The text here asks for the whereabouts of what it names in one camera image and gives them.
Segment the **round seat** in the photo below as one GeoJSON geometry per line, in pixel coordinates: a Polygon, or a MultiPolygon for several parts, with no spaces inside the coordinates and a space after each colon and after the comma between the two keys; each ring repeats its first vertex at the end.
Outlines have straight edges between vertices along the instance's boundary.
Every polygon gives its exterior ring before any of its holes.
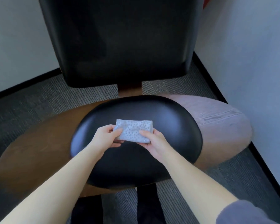
{"type": "MultiPolygon", "coordinates": [[[[175,101],[161,96],[134,96],[111,100],[91,110],[80,122],[71,141],[75,156],[92,140],[97,128],[116,124],[116,119],[152,120],[168,143],[194,163],[202,149],[202,135],[190,113],[175,101]]],[[[88,183],[119,189],[150,184],[170,178],[165,167],[134,142],[109,148],[94,166],[88,183]]]]}

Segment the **folded cloth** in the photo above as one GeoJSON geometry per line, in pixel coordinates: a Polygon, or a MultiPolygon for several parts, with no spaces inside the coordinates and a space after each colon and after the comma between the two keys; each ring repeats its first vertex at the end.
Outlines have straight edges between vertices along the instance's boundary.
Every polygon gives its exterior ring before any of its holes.
{"type": "Polygon", "coordinates": [[[117,119],[114,130],[122,128],[122,133],[116,139],[130,142],[150,143],[150,139],[142,136],[139,130],[153,132],[153,121],[151,120],[124,120],[117,119]]]}

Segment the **white wall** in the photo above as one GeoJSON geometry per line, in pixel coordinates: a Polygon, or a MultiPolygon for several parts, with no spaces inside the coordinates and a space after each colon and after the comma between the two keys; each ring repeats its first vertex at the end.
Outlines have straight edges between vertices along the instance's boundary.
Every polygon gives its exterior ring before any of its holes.
{"type": "Polygon", "coordinates": [[[195,51],[280,184],[280,0],[211,0],[195,51]]]}
{"type": "Polygon", "coordinates": [[[0,91],[58,67],[38,0],[0,0],[0,91]]]}

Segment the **gray carpet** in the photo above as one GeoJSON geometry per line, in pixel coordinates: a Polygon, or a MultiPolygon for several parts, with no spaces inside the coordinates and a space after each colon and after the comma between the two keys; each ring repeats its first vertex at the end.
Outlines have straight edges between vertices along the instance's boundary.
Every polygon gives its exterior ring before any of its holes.
{"type": "MultiPolygon", "coordinates": [[[[216,99],[194,64],[182,78],[144,82],[143,88],[145,94],[166,92],[216,99]]],[[[0,156],[30,126],[68,109],[116,97],[115,85],[74,89],[58,75],[0,99],[0,156]]],[[[280,198],[248,149],[208,174],[238,198],[251,201],[280,223],[280,198]]],[[[168,224],[198,223],[172,180],[158,183],[157,187],[168,224]]],[[[105,224],[137,223],[135,189],[103,195],[102,202],[105,224]]],[[[18,203],[0,188],[0,220],[18,203]]]]}

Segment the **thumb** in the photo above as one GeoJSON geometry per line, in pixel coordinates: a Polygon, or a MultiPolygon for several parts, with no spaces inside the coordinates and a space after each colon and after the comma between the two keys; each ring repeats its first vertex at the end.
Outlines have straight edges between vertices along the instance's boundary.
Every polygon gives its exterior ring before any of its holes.
{"type": "Polygon", "coordinates": [[[122,128],[119,128],[115,131],[113,131],[111,134],[114,136],[114,138],[118,137],[122,133],[122,128]]]}
{"type": "Polygon", "coordinates": [[[139,133],[144,136],[144,137],[147,137],[148,139],[152,139],[154,137],[154,135],[149,132],[149,131],[143,131],[143,130],[139,130],[139,133]]]}

